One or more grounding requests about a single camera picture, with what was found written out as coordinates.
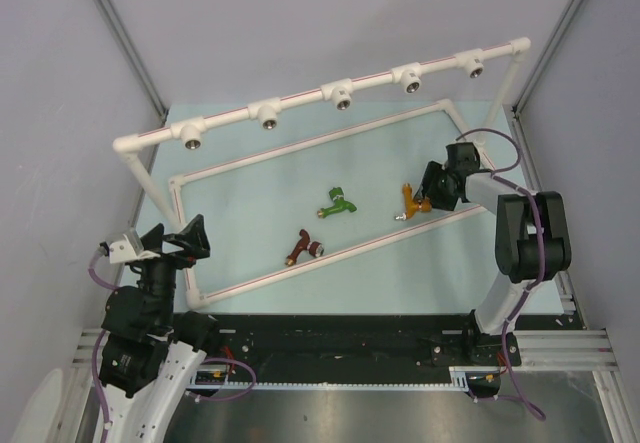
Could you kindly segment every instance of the table surface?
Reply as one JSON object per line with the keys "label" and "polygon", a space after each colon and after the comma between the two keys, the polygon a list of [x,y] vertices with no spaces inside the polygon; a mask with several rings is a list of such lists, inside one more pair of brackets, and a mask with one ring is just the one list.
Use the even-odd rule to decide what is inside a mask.
{"label": "table surface", "polygon": [[[171,176],[295,143],[336,129],[370,121],[429,102],[354,102],[338,112],[329,104],[307,105],[280,115],[265,131],[256,121],[210,131],[197,151],[179,141],[158,149],[152,176],[169,196]],[[487,102],[457,102],[474,128]],[[174,105],[168,122],[216,114],[229,105]],[[495,127],[508,132],[500,112]],[[205,218],[211,257],[195,267],[198,286],[211,292],[284,268],[284,260],[306,229],[325,246],[325,255],[394,231],[441,217],[434,210],[399,222],[402,184],[417,187],[430,160],[444,161],[445,146],[458,135],[451,120],[436,112],[189,183],[182,195],[187,218]],[[497,167],[515,158],[508,142],[487,137]],[[506,176],[524,183],[520,169]],[[328,192],[343,188],[358,210],[319,219],[330,206]],[[469,205],[459,205],[456,210]],[[139,234],[166,222],[145,197]],[[495,217],[484,212],[449,223],[384,248],[282,282],[216,302],[203,311],[233,313],[445,314],[477,307],[497,274],[493,255]],[[301,256],[299,261],[306,261]],[[134,275],[125,272],[124,284]],[[177,281],[176,311],[186,311],[184,277]],[[525,313],[559,314],[562,305],[553,282],[533,295]]]}

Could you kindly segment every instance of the green valve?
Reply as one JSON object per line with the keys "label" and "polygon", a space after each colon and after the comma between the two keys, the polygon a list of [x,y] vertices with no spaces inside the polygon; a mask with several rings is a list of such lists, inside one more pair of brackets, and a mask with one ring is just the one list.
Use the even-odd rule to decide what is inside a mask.
{"label": "green valve", "polygon": [[353,213],[358,209],[356,208],[356,205],[344,199],[344,191],[342,191],[342,188],[340,187],[331,188],[329,198],[333,201],[333,206],[330,208],[320,208],[318,210],[318,218],[326,218],[329,215],[342,213],[345,210],[349,210],[350,213]]}

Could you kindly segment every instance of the white pipe frame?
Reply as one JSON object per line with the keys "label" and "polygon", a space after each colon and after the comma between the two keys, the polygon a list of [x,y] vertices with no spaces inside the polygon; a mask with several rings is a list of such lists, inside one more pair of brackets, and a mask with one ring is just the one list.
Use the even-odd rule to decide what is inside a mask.
{"label": "white pipe frame", "polygon": [[[169,126],[147,133],[123,136],[117,138],[113,142],[113,149],[120,155],[123,162],[130,168],[133,175],[140,182],[145,192],[149,195],[158,210],[167,219],[173,230],[180,231],[187,223],[184,207],[182,205],[181,187],[190,181],[213,176],[224,171],[231,171],[236,168],[265,161],[267,159],[282,156],[294,151],[311,148],[322,143],[327,143],[339,138],[356,135],[364,131],[379,128],[381,126],[392,124],[398,121],[403,121],[416,116],[421,116],[434,111],[444,111],[451,118],[451,120],[461,133],[468,131],[470,128],[450,100],[440,100],[433,105],[409,110],[397,115],[391,115],[379,120],[374,120],[372,122],[355,125],[353,127],[329,133],[327,135],[304,140],[294,145],[288,145],[285,147],[277,148],[275,150],[259,153],[247,158],[243,158],[241,160],[232,161],[205,170],[187,173],[184,175],[177,175],[171,178],[169,184],[170,193],[172,194],[174,200],[173,206],[175,211],[171,208],[171,205],[167,202],[163,192],[156,185],[153,178],[151,178],[148,171],[144,168],[144,165],[142,165],[138,158],[138,152],[140,152],[144,148],[155,146],[174,139],[185,140],[185,135],[197,135],[199,137],[206,131],[213,128],[245,121],[248,119],[261,119],[264,118],[264,116],[261,116],[264,114],[272,115],[270,118],[274,118],[277,113],[309,103],[315,103],[323,100],[333,100],[335,104],[337,100],[335,97],[336,91],[334,90],[336,89],[346,91],[350,100],[351,95],[355,91],[386,84],[405,84],[407,81],[411,81],[407,80],[408,72],[411,73],[412,77],[415,74],[415,76],[419,78],[420,76],[449,69],[463,69],[465,71],[471,71],[473,68],[477,67],[478,64],[482,64],[482,62],[485,62],[487,60],[503,56],[510,56],[511,62],[505,73],[505,77],[498,89],[494,100],[491,103],[487,117],[485,118],[484,125],[491,126],[495,121],[500,106],[503,104],[506,92],[509,90],[513,83],[516,71],[530,46],[531,42],[528,38],[518,38],[502,45],[465,51],[447,58],[431,60],[423,63],[412,63],[409,65],[403,65],[393,68],[390,71],[386,71],[384,73],[378,73],[375,75],[356,79],[339,80],[323,85],[320,88],[305,91],[295,95],[283,98],[271,98],[268,100],[262,100],[251,103],[244,108],[238,108],[224,113],[219,113],[217,115],[190,118],[188,120],[172,123]],[[486,167],[492,167],[493,165],[491,163],[491,160],[488,158],[483,148],[484,139],[476,139],[475,142],[477,145],[479,145],[480,157],[483,164]],[[347,250],[318,258],[308,263],[296,265],[295,267],[286,270],[282,270],[261,278],[257,278],[255,280],[251,280],[230,288],[226,288],[224,290],[205,295],[201,294],[196,286],[195,273],[193,269],[187,269],[185,270],[187,304],[192,309],[199,309],[214,301],[228,298],[230,296],[234,296],[239,293],[249,291],[251,289],[255,289],[270,283],[274,283],[276,281],[291,278],[298,274],[306,273],[308,271],[341,261],[351,256],[356,256],[366,251],[371,251],[376,248],[380,248],[382,246],[386,246],[388,244],[410,238],[417,234],[442,226],[443,224],[446,224],[448,222],[457,221],[482,211],[484,211],[484,209],[481,207],[469,208],[467,210],[453,213],[437,220],[432,220],[430,222],[417,225],[407,230],[392,233],[385,237],[372,240],[370,242],[349,248]]]}

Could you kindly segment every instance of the white wall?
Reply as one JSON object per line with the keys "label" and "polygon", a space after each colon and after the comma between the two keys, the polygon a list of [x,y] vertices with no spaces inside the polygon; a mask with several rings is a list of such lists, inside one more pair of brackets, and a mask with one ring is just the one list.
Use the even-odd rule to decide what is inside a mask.
{"label": "white wall", "polygon": [[[114,137],[159,125],[92,0],[0,0],[0,441],[106,297],[86,273],[138,187]],[[109,276],[109,268],[100,266]]]}
{"label": "white wall", "polygon": [[588,0],[525,108],[545,188],[562,192],[570,273],[637,399],[640,361],[640,0]]}
{"label": "white wall", "polygon": [[[535,63],[568,0],[114,0],[168,103],[247,102],[520,36]],[[421,98],[491,99],[477,81],[431,77]],[[400,98],[389,88],[362,99]]]}

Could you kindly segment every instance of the wall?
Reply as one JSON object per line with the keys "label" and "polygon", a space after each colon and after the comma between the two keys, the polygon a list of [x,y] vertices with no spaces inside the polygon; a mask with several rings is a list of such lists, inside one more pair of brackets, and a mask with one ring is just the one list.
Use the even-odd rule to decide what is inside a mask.
{"label": "wall", "polygon": [[[106,297],[86,273],[138,186],[114,137],[159,125],[92,0],[0,0],[0,441]],[[100,272],[113,277],[107,266]]]}
{"label": "wall", "polygon": [[[568,0],[114,0],[166,102],[285,96],[345,77],[533,41],[511,99]],[[430,77],[421,95],[492,99],[502,68],[477,81]],[[358,98],[401,98],[389,88]]]}
{"label": "wall", "polygon": [[571,276],[636,396],[640,359],[640,0],[588,0],[525,108],[545,188],[562,192]]}

